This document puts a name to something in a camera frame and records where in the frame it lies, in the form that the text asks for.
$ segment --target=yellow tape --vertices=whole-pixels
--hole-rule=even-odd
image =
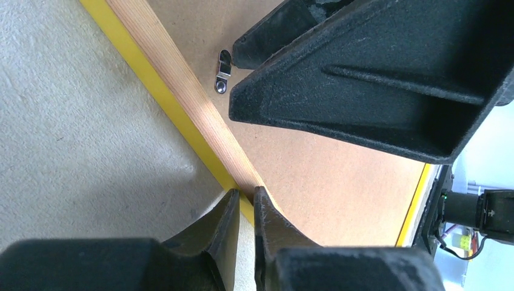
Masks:
[[[136,73],[155,101],[161,106],[168,118],[174,123],[185,140],[191,145],[198,157],[200,157],[216,180],[218,180],[221,187],[225,191],[238,188],[227,169],[225,169],[214,154],[105,0],[81,0],[81,3],[134,73]],[[241,195],[241,212],[254,226],[253,206],[244,195]]]
[[[402,229],[400,230],[400,234],[398,236],[398,240],[396,241],[397,247],[402,247],[405,245],[407,241],[407,234],[409,233],[410,226],[415,223],[416,220],[416,211],[419,204],[419,200],[422,199],[424,193],[425,185],[429,182],[430,171],[432,169],[432,165],[425,164],[423,167],[423,171],[421,172],[421,177],[419,178],[418,185],[416,186],[416,191],[414,191],[414,196],[412,197],[412,201],[410,202],[409,210],[407,211],[407,216],[405,217],[405,221],[403,222]]]

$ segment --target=screw head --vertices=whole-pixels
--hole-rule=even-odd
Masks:
[[[223,94],[227,91],[227,85],[225,85],[225,82],[218,81],[216,82],[216,91],[220,94]]]

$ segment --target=concrete floor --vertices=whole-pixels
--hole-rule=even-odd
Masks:
[[[151,236],[222,189],[78,1],[0,3],[0,251],[23,238]],[[236,290],[254,290],[241,217]]]

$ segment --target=yellow edge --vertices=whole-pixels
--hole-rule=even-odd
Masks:
[[[225,191],[239,188],[105,0],[81,0],[81,3],[221,187]],[[241,195],[241,212],[254,226],[253,206],[245,195]]]
[[[418,185],[416,186],[416,191],[414,192],[414,196],[412,197],[409,210],[407,211],[407,216],[405,217],[405,221],[403,222],[402,229],[400,230],[398,240],[396,241],[397,247],[402,247],[405,245],[407,240],[407,234],[409,233],[410,227],[413,223],[415,223],[415,215],[418,208],[419,200],[423,198],[425,185],[428,182],[431,169],[432,165],[430,164],[425,164],[425,166],[423,167],[421,177],[419,178]]]

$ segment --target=black cable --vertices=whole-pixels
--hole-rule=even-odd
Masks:
[[[486,239],[488,237],[483,237],[482,241],[480,241],[480,246],[478,247],[478,250],[476,251],[476,253],[472,254],[471,256],[468,256],[466,258],[463,258],[459,255],[457,255],[456,252],[454,252],[452,249],[449,249],[447,246],[446,246],[446,242],[441,238],[441,235],[439,235],[438,233],[436,233],[435,237],[437,238],[437,240],[441,243],[441,245],[439,246],[441,249],[445,250],[446,252],[449,252],[451,253],[452,255],[456,256],[457,258],[459,259],[463,259],[464,261],[469,261],[470,259],[474,259],[476,258],[478,255],[480,255],[480,253],[482,252],[482,249],[484,248],[484,243],[486,241]]]

